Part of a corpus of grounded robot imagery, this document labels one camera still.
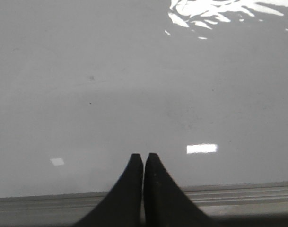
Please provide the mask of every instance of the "glossy white surface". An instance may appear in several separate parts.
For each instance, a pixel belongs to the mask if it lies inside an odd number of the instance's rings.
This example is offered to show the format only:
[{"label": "glossy white surface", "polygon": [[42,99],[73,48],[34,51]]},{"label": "glossy white surface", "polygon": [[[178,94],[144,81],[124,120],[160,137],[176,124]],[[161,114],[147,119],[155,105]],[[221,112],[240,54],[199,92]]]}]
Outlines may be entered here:
[{"label": "glossy white surface", "polygon": [[134,152],[180,186],[288,181],[288,7],[170,5],[0,0],[0,197],[108,191]]}]

